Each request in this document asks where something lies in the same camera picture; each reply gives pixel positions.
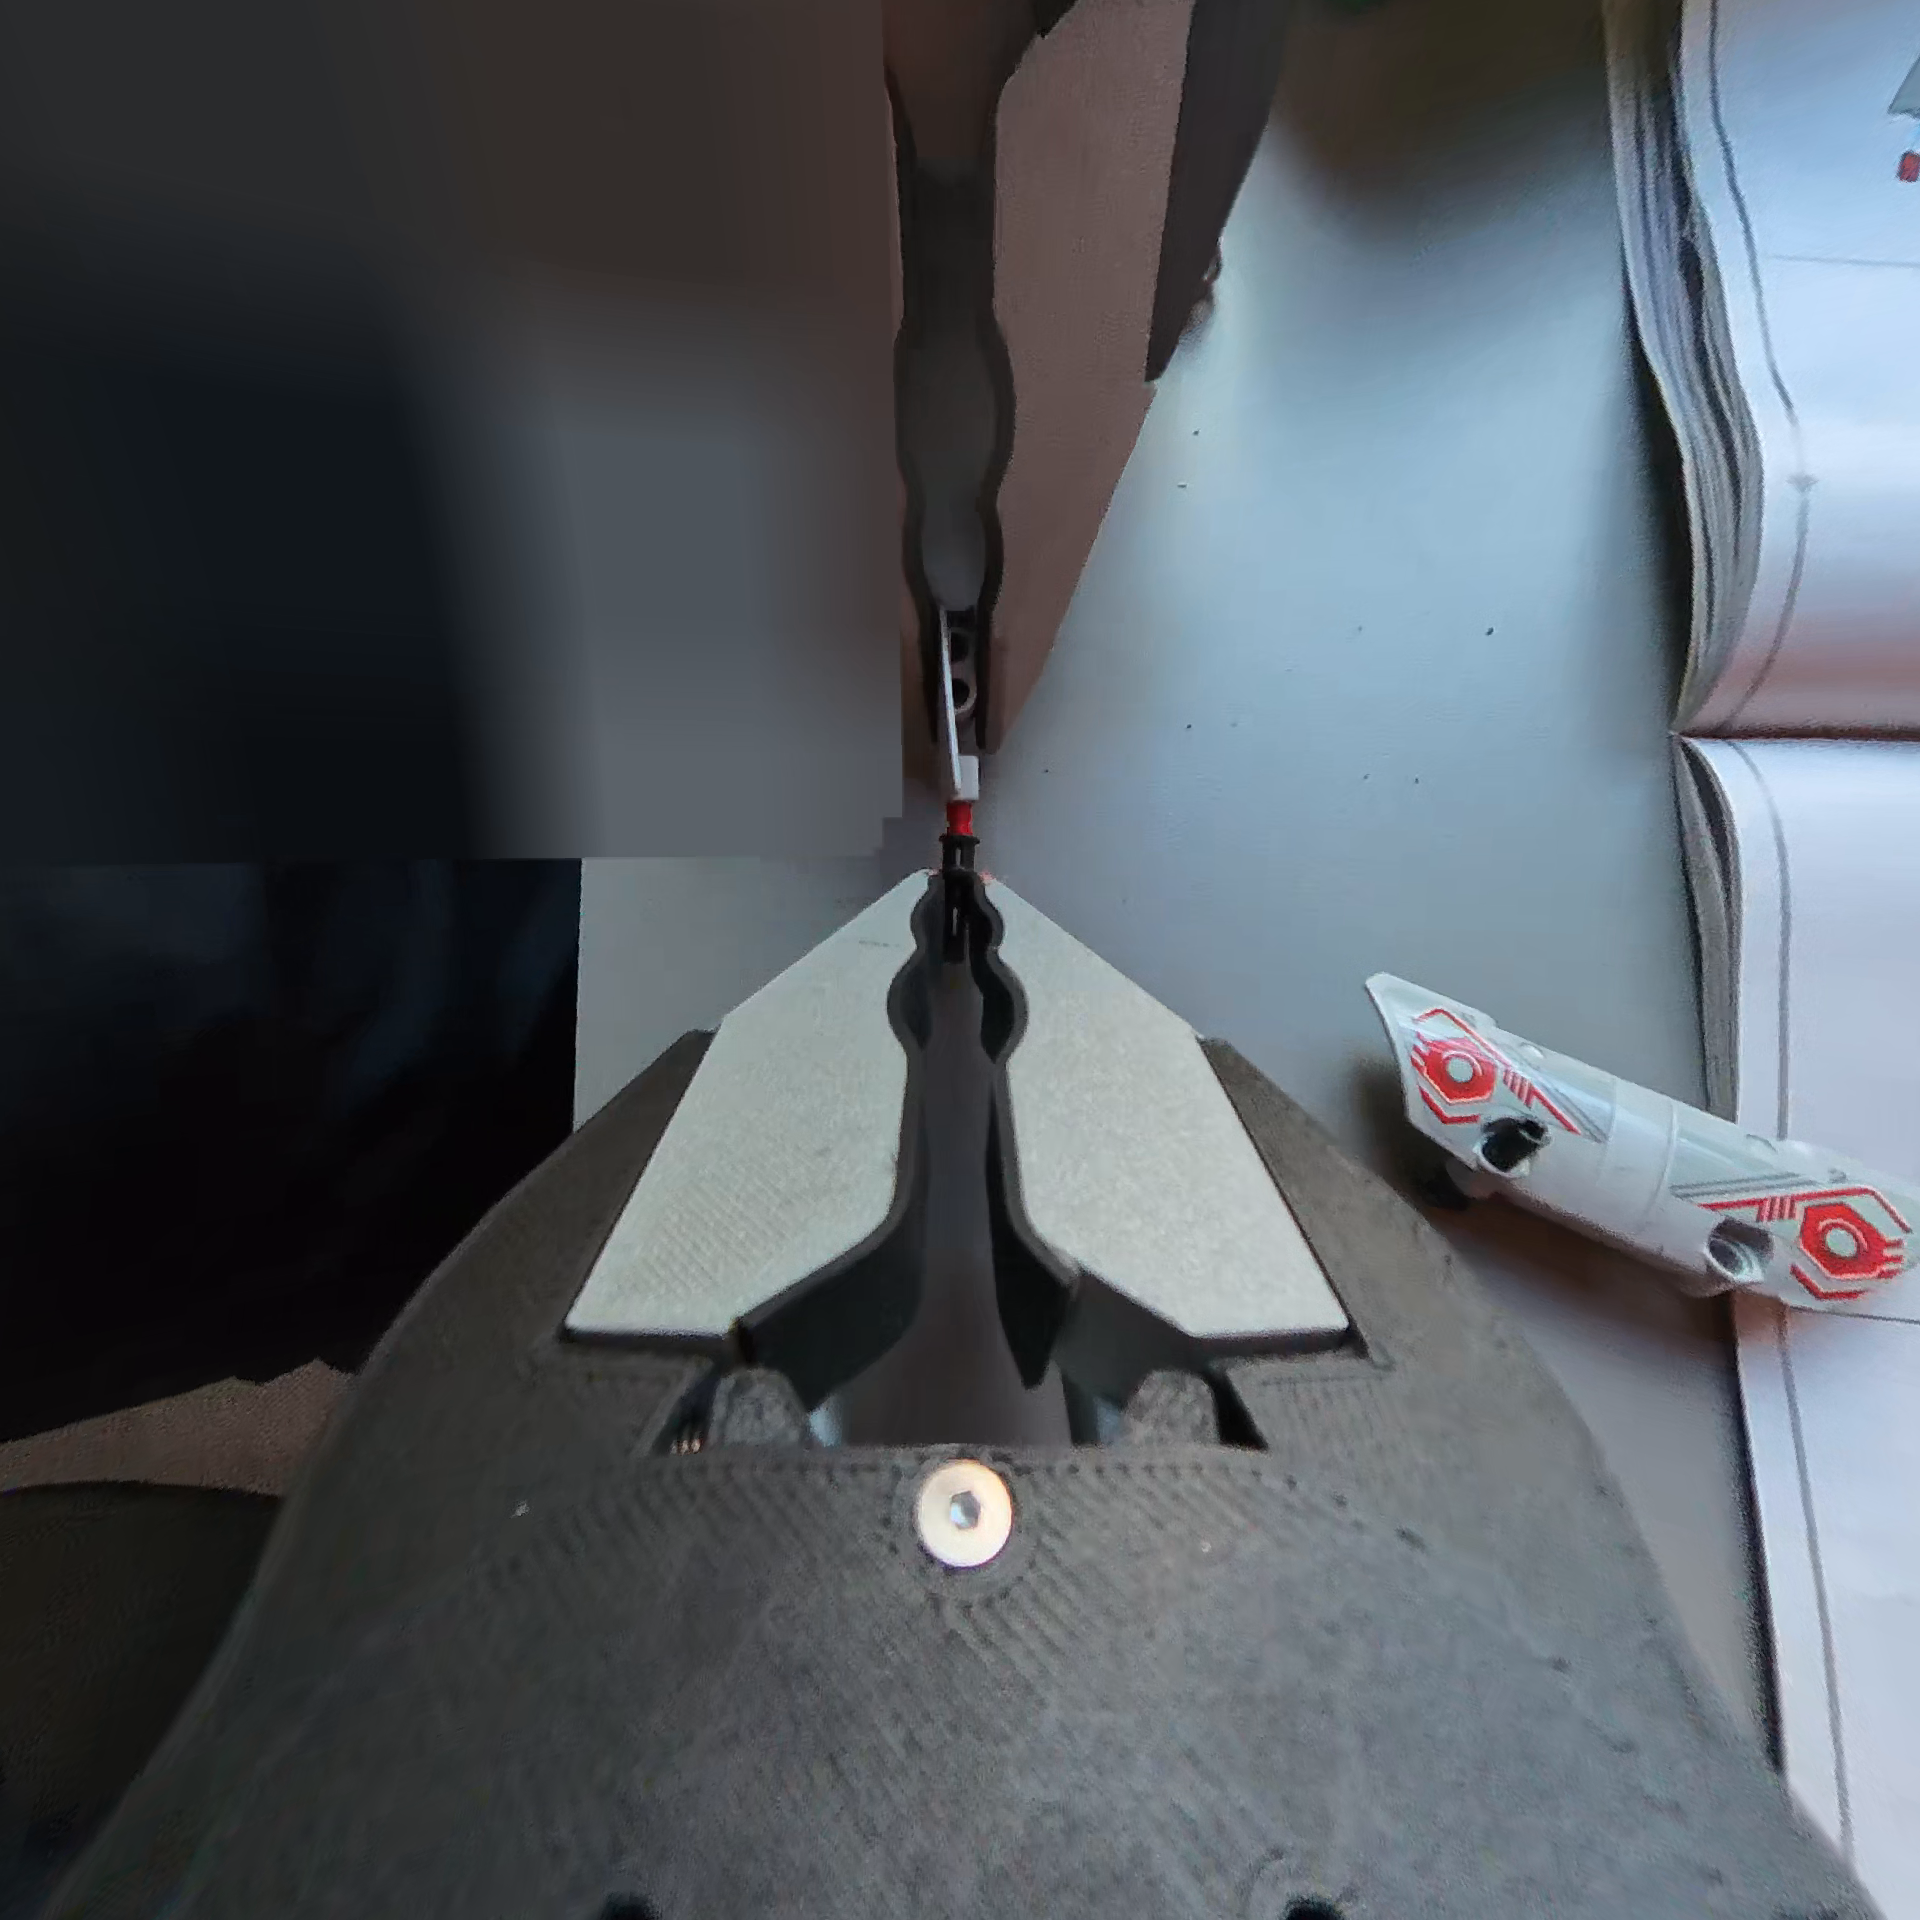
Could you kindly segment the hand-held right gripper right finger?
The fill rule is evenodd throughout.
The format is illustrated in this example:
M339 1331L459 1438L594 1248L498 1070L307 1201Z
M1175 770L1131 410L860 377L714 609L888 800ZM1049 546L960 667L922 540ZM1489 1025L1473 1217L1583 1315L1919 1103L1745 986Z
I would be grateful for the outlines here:
M1195 1030L1005 883L968 880L969 1162L1021 1386L1109 1446L1155 1377L1250 1446L1229 1370L1320 1360L1354 1319Z

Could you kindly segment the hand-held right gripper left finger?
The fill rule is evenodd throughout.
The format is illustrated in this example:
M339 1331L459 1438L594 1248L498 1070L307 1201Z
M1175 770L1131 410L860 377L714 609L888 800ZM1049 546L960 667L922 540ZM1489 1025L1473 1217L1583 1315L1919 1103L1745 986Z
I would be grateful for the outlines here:
M780 1375L804 1408L889 1354L922 1304L923 871L712 1034L565 1335Z

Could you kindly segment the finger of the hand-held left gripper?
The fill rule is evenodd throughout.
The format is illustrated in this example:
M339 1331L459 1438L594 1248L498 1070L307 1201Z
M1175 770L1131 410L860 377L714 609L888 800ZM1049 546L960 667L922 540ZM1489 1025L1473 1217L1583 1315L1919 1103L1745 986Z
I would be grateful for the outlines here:
M944 747L944 623L949 591L941 585L944 507L939 457L944 452L944 406L937 375L939 342L949 305L949 184L922 163L909 126L904 86L885 71L888 106L896 144L896 241L901 266L901 313L895 344L896 467L904 486L901 566L913 606L909 660L919 673L919 706L931 747Z
M1274 104L1284 3L1034 6L994 114L992 313L1012 379L980 742L1066 624Z

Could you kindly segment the grey lego beam red pin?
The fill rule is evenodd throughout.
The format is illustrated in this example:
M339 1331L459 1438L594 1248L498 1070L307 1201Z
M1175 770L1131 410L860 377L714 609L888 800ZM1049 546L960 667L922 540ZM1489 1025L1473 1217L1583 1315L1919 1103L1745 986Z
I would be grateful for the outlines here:
M977 708L979 647L977 616L946 606L935 609L935 722L933 744L939 755L946 833L973 836L979 800Z

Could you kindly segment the white lego panel red print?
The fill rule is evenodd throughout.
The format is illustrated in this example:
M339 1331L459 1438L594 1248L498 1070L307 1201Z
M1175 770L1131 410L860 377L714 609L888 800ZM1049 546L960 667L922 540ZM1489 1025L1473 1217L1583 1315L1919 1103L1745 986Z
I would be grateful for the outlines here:
M1915 1184L1768 1139L1393 974L1364 990L1452 1186L1657 1264L1698 1299L1915 1319Z

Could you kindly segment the lego instruction booklet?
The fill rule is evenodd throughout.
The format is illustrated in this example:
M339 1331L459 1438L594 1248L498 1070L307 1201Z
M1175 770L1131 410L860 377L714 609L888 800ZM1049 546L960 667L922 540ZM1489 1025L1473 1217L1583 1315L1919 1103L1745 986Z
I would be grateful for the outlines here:
M1919 8L1600 8L1784 1772L1919 1907Z

